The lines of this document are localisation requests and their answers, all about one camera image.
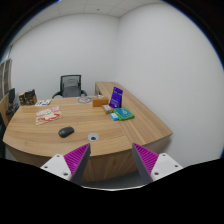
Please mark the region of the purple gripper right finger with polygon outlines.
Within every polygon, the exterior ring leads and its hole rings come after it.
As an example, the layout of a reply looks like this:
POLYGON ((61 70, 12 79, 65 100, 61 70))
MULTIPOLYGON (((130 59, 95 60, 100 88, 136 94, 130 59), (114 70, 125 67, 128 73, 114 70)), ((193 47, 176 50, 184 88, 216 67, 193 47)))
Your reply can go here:
POLYGON ((132 155, 144 184, 152 183, 182 169, 182 166, 166 153, 157 154, 136 143, 132 155))

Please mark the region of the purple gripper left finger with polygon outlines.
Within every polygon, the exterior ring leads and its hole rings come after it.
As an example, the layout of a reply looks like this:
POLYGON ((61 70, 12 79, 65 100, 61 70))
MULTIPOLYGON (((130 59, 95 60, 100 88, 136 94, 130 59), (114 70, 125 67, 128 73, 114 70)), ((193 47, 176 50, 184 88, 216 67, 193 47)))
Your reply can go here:
POLYGON ((79 185, 90 154, 90 144, 85 144, 66 155, 54 155, 41 168, 79 185))

